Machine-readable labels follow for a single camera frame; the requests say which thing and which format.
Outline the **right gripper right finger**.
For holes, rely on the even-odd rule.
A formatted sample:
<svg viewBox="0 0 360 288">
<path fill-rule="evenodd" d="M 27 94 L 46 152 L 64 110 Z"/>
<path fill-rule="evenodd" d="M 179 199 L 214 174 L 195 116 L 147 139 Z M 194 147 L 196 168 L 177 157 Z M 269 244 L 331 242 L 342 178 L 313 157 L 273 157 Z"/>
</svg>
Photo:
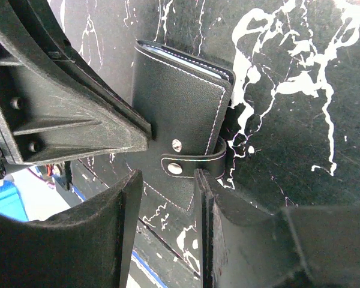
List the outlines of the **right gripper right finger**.
<svg viewBox="0 0 360 288">
<path fill-rule="evenodd" d="M 194 172 L 202 287 L 360 287 L 360 206 L 269 215 Z"/>
</svg>

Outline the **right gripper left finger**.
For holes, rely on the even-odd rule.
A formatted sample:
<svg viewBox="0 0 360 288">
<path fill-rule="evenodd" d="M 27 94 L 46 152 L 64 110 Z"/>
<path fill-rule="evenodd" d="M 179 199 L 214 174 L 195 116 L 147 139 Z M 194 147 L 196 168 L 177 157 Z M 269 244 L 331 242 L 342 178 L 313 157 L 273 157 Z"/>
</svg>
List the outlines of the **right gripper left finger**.
<svg viewBox="0 0 360 288">
<path fill-rule="evenodd" d="M 125 287 L 142 192 L 133 170 L 44 221 L 0 214 L 0 287 Z"/>
</svg>

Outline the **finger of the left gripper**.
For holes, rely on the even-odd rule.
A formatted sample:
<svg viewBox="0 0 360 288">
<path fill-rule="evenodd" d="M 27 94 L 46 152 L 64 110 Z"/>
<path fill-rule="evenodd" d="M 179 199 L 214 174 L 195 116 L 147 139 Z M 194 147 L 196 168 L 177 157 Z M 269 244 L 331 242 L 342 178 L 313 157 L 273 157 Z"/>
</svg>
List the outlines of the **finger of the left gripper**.
<svg viewBox="0 0 360 288">
<path fill-rule="evenodd" d="M 149 139 L 151 125 L 82 59 L 63 33 L 47 1 L 10 1 L 22 25 L 42 51 L 72 79 L 101 97 Z"/>
<path fill-rule="evenodd" d="M 149 139 L 72 79 L 0 1 L 0 149 L 10 164 L 140 152 Z"/>
</svg>

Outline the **black leather card holder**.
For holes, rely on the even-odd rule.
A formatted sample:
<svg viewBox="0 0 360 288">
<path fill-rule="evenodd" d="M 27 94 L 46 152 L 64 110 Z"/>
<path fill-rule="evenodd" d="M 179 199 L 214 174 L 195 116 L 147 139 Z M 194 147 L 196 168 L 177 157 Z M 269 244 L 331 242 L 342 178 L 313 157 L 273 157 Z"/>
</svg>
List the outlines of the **black leather card holder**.
<svg viewBox="0 0 360 288">
<path fill-rule="evenodd" d="M 160 43 L 135 45 L 132 105 L 150 123 L 152 137 L 148 150 L 125 162 L 178 209 L 191 206 L 196 169 L 224 175 L 227 146 L 220 130 L 234 84 L 230 69 Z"/>
</svg>

